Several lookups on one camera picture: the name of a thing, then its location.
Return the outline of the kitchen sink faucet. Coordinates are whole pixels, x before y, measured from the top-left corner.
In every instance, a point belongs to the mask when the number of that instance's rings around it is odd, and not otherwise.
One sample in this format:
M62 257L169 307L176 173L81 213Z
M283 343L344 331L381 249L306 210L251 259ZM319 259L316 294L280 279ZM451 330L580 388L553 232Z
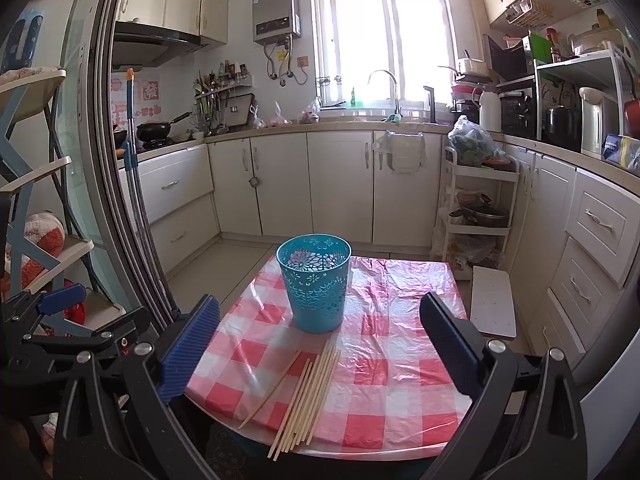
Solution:
M390 70L378 68L368 76L367 102L375 105L388 105L390 114L384 122L399 124L402 119L400 99L398 96L398 82Z

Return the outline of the white shelf rack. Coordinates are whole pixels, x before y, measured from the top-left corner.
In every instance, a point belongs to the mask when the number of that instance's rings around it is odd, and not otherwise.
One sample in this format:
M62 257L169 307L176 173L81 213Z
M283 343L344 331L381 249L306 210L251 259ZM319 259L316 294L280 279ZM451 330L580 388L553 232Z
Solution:
M61 179L72 159L52 146L49 160L34 167L11 142L14 127L37 116L46 120L49 141L56 141L51 101L65 78L66 70L61 67L27 67L1 75L1 298L8 300L21 292L47 300L68 297L72 307L98 307L120 315L123 308L66 276L77 263L91 268L94 249L93 241L80 229L64 226L70 206ZM43 180L53 182L63 217L30 210L34 188Z

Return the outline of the white step stool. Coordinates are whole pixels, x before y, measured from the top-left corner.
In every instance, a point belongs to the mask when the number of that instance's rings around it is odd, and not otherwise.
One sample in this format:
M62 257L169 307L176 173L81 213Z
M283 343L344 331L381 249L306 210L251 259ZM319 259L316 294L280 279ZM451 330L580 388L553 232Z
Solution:
M516 318L509 274L474 266L471 322L486 336L516 338Z

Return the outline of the red white checkered tablecloth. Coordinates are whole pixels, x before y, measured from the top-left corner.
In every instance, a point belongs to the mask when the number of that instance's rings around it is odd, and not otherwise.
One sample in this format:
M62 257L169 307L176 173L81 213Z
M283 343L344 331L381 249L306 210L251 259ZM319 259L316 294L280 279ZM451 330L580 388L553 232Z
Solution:
M465 318L454 274L443 262L354 257L341 326L299 330L277 259L270 258L221 320L186 394L247 439L270 445L306 359L328 337L341 356L316 433L300 452L339 460L420 460L446 446L470 405L457 392L420 322L420 300L436 292ZM255 417L240 423L296 363Z

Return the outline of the white rolling storage cart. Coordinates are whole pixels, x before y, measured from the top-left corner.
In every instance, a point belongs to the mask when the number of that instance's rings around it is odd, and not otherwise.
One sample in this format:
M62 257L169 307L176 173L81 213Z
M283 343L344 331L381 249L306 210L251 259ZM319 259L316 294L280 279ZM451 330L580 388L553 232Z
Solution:
M442 150L434 255L459 281L474 266L497 269L514 221L520 164L499 152L480 166L463 165L451 146Z

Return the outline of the blue perforated plastic basket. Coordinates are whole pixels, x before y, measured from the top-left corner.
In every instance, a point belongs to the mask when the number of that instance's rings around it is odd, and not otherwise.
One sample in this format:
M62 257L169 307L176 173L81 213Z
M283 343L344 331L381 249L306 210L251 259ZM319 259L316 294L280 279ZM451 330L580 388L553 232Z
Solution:
M324 334L341 325L352 248L331 234L304 234L282 243L276 257L295 325Z

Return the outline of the black frying pan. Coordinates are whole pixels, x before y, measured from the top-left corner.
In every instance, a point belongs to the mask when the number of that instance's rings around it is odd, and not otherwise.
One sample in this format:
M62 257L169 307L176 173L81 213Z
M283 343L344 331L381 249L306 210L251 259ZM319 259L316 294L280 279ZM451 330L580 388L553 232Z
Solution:
M175 118L172 118L169 122L145 122L144 124L137 126L137 137L143 143L152 143L167 139L171 127L190 116L190 112L185 112Z

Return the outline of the green vegetables plastic bag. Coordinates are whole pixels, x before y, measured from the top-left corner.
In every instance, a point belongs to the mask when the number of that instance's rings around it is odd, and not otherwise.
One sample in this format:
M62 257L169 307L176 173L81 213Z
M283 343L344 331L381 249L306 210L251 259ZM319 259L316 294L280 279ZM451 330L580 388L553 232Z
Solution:
M492 136L465 115L454 123L454 128L448 133L448 142L457 153L459 165L480 167L488 162L508 163L506 153L498 148Z

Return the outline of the black microwave oven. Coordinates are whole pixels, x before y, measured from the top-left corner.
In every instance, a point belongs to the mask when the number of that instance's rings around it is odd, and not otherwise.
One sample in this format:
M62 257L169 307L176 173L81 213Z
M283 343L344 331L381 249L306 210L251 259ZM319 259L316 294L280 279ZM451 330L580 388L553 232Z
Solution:
M537 101L533 88L499 94L502 133L535 140L537 137Z

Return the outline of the white thermos jug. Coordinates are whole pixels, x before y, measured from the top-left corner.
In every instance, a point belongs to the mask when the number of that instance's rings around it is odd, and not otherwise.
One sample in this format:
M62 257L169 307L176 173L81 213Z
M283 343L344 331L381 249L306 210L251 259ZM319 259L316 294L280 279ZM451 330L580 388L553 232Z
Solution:
M486 84L480 94L480 126L488 132L502 130L501 102L494 84Z

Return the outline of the white electric kettle pot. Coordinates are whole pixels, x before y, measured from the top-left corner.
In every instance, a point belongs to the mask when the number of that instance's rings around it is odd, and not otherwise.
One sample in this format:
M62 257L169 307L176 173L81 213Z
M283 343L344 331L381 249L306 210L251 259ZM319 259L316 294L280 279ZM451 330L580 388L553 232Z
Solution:
M601 90L582 87L582 154L602 157L606 138L620 132L617 102Z

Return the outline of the black range hood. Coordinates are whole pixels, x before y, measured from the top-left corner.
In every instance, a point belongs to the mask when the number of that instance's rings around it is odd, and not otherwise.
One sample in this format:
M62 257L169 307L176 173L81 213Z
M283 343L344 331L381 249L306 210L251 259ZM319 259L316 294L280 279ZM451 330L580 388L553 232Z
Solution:
M173 58L190 54L202 46L201 38L187 32L135 22L115 24L112 69L160 67Z

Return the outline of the white gas water heater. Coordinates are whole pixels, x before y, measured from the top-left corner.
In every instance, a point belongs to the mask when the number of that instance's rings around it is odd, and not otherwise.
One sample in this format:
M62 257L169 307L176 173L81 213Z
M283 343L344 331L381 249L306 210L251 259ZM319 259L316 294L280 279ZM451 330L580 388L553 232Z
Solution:
M277 44L300 37L298 0L252 0L253 41Z

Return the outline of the blue handled mop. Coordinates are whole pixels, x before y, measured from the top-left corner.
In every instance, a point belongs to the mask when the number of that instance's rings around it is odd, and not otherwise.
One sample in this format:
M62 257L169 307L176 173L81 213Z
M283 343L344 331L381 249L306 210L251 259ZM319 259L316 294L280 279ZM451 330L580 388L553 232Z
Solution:
M152 289L160 298L158 310L163 311L164 324L175 322L180 316L179 309L172 299L168 285L162 273L160 259L153 243L149 220L146 216L141 182L139 177L139 159L137 153L137 129L134 124L134 70L126 70L126 118L128 136L125 148L125 171L131 203L134 225L136 226L140 250L144 258L144 266L151 277Z

